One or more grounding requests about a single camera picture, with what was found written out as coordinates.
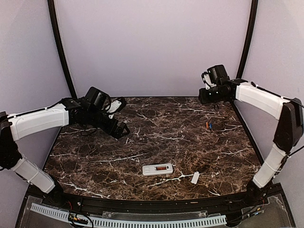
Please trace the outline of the white remote control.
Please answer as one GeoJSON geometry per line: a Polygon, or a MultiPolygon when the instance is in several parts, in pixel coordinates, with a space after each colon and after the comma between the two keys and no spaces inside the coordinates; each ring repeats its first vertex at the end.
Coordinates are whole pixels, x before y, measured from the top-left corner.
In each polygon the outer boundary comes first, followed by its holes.
{"type": "Polygon", "coordinates": [[[144,176],[167,175],[172,173],[173,165],[171,163],[145,165],[142,167],[142,174],[144,176]]]}

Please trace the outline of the white battery cover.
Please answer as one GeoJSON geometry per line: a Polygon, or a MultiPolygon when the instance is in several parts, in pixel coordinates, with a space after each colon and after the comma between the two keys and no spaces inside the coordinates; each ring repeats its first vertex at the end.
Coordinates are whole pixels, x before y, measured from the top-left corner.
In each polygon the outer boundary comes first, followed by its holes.
{"type": "Polygon", "coordinates": [[[192,179],[191,179],[191,183],[192,183],[192,184],[197,184],[198,179],[199,179],[199,176],[200,176],[199,174],[200,174],[199,172],[195,172],[195,173],[193,174],[192,179]]]}

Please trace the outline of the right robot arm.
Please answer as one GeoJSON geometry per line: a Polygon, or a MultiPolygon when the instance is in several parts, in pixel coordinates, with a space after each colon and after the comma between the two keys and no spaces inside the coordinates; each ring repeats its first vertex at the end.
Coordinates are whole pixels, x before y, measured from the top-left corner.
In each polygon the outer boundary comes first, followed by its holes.
{"type": "Polygon", "coordinates": [[[276,120],[272,147],[253,185],[264,188],[295,154],[293,148],[304,135],[304,105],[298,98],[288,98],[260,87],[254,82],[231,79],[223,65],[215,65],[201,74],[204,88],[199,90],[202,105],[219,102],[247,104],[276,120]]]}

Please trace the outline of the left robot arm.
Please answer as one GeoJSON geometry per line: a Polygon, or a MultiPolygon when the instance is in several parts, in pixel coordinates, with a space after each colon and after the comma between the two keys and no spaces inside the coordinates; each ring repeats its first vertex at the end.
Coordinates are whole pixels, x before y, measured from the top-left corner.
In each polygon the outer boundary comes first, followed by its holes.
{"type": "Polygon", "coordinates": [[[120,139],[129,134],[126,123],[119,122],[114,114],[127,102],[123,97],[112,100],[108,94],[90,87],[81,98],[63,98],[49,107],[20,114],[0,113],[0,168],[12,170],[26,182],[35,185],[57,207],[67,203],[67,196],[60,185],[31,163],[19,152],[17,141],[52,128],[73,124],[90,125],[103,130],[109,136],[120,139]]]}

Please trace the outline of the black front rail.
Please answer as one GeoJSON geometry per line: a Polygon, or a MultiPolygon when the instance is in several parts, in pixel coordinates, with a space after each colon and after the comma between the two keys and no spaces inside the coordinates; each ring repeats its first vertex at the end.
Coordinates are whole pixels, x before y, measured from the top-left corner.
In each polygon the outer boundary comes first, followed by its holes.
{"type": "Polygon", "coordinates": [[[202,199],[134,201],[102,199],[64,193],[65,205],[63,208],[69,208],[69,202],[71,202],[73,210],[95,215],[101,215],[103,212],[162,214],[207,211],[209,214],[213,212],[233,213],[247,207],[244,202],[236,202],[243,199],[245,195],[245,192],[240,192],[202,199]]]}

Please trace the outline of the right black frame post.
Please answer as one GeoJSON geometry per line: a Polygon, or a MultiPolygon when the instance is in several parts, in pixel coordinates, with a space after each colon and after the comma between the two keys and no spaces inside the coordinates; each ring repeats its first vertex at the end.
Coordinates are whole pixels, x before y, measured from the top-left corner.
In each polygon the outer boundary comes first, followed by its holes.
{"type": "Polygon", "coordinates": [[[239,63],[237,74],[236,74],[236,79],[241,79],[243,76],[244,70],[245,70],[247,57],[249,54],[252,36],[253,36],[253,32],[254,32],[254,26],[255,26],[255,21],[256,21],[256,16],[257,16],[257,8],[258,8],[258,0],[252,0],[249,19],[248,19],[246,37],[245,37],[245,41],[244,41],[244,45],[243,45],[243,51],[242,51],[240,63],[239,63]]]}

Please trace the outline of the black frame post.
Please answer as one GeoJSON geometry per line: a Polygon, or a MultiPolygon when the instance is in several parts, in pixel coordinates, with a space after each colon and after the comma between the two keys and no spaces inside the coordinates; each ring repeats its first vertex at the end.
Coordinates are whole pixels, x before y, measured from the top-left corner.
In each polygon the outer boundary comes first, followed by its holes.
{"type": "Polygon", "coordinates": [[[56,7],[55,7],[55,1],[54,0],[47,0],[47,5],[48,5],[48,11],[49,11],[49,17],[51,21],[51,27],[53,31],[53,36],[57,48],[57,53],[59,56],[60,64],[64,73],[64,78],[69,90],[69,93],[71,97],[77,98],[76,90],[72,81],[71,74],[69,72],[69,67],[67,64],[67,59],[63,47],[63,43],[61,40],[61,34],[59,30],[59,24],[57,20],[57,13],[56,13],[56,7]]]}
{"type": "Polygon", "coordinates": [[[253,36],[253,32],[254,32],[254,26],[255,26],[255,21],[256,21],[256,16],[257,16],[257,8],[258,8],[258,0],[252,0],[249,19],[248,19],[246,37],[245,37],[245,41],[244,41],[244,45],[243,45],[243,51],[242,51],[240,63],[239,63],[237,74],[236,74],[236,79],[241,79],[243,76],[244,70],[245,70],[247,57],[249,54],[252,36],[253,36]]]}

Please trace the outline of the left black frame post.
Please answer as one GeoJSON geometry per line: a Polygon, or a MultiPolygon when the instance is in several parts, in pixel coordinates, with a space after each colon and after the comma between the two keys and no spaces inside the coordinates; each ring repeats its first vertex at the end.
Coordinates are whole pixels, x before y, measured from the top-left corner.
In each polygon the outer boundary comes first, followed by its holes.
{"type": "Polygon", "coordinates": [[[55,1],[54,0],[47,0],[47,5],[48,5],[48,11],[49,11],[49,17],[51,21],[51,27],[53,31],[53,36],[57,48],[57,53],[59,56],[60,64],[64,73],[64,78],[69,90],[69,93],[71,97],[77,98],[76,90],[72,81],[71,74],[69,72],[69,67],[67,64],[67,59],[63,47],[63,43],[61,40],[61,34],[59,30],[59,24],[57,20],[57,13],[56,13],[56,7],[55,7],[55,1]]]}

